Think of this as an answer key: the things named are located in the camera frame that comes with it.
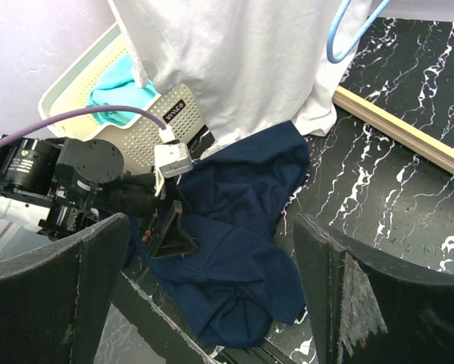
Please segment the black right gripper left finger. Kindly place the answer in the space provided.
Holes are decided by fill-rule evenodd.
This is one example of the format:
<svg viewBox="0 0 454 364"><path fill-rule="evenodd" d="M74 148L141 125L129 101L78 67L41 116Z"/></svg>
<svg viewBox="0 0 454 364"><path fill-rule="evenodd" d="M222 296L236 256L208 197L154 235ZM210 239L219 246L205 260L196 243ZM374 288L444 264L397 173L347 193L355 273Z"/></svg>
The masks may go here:
<svg viewBox="0 0 454 364"><path fill-rule="evenodd" d="M129 243L116 214L0 262L0 363L91 363Z"/></svg>

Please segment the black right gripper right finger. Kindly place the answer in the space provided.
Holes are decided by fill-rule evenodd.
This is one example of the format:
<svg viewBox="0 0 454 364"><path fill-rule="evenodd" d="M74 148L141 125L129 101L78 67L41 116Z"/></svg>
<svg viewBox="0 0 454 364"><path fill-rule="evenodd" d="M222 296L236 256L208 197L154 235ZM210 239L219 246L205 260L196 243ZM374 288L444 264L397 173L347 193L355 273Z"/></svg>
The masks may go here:
<svg viewBox="0 0 454 364"><path fill-rule="evenodd" d="M293 244L321 363L454 363L454 275L297 215Z"/></svg>

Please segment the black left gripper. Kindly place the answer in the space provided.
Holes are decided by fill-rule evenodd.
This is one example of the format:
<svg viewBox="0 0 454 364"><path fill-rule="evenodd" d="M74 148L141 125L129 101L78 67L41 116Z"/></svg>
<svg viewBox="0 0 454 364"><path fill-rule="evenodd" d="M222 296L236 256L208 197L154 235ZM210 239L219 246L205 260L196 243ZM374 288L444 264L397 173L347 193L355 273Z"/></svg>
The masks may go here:
<svg viewBox="0 0 454 364"><path fill-rule="evenodd" d="M194 239L183 226L191 212L176 181L168 179L155 197L153 176L123 176L105 190L105 211L130 218L132 247L145 258L161 259L196 254Z"/></svg>

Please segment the navy blue t shirt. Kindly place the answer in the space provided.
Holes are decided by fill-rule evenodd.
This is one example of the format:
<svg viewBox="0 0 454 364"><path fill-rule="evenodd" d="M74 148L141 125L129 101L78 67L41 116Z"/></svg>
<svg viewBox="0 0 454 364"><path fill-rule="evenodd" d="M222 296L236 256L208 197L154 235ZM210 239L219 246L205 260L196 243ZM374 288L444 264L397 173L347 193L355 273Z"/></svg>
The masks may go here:
<svg viewBox="0 0 454 364"><path fill-rule="evenodd" d="M305 305L298 270L273 241L289 197L310 165L289 121L197 162L180 180L191 212L192 255L141 256L197 337L253 344L274 320L291 325Z"/></svg>

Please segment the teal t shirt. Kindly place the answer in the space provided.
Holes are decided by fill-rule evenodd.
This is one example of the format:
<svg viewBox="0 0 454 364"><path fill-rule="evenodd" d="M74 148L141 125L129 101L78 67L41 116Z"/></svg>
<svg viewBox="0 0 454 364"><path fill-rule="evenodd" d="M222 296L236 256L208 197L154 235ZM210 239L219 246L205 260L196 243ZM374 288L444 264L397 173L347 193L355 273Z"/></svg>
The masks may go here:
<svg viewBox="0 0 454 364"><path fill-rule="evenodd" d="M157 95L152 81L143 88L136 85L131 58L125 54L100 76L89 94L86 107L126 105L145 109Z"/></svg>

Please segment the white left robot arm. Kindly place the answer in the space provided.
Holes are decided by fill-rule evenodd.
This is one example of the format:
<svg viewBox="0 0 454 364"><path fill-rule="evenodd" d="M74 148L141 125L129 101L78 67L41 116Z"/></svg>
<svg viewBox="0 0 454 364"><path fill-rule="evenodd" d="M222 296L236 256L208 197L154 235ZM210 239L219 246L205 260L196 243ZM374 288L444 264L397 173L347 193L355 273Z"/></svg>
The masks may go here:
<svg viewBox="0 0 454 364"><path fill-rule="evenodd" d="M48 209L37 225L52 240L95 224L97 210L136 218L133 236L149 258L199 249L182 224L189 205L174 179L161 181L156 169L132 174L119 148L105 140L20 138L1 147L0 196Z"/></svg>

